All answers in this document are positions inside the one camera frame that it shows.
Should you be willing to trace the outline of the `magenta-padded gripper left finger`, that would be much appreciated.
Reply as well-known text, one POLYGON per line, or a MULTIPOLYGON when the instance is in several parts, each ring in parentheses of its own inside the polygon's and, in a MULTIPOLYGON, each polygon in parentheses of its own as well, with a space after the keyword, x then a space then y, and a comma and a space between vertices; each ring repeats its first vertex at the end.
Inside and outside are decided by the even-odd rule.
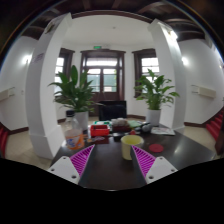
POLYGON ((90 161, 94 147, 95 145, 88 146, 71 157, 62 156, 48 169, 48 172, 74 184, 79 184, 90 161))

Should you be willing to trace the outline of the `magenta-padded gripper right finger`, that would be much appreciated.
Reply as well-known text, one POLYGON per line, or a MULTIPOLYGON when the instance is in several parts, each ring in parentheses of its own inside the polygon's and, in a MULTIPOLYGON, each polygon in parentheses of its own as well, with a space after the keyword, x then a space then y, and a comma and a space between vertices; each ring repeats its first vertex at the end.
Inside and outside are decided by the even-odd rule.
POLYGON ((154 157, 152 154, 137 146, 132 146, 131 157, 136 169, 146 184, 151 184, 177 172, 177 169, 165 157, 154 157))

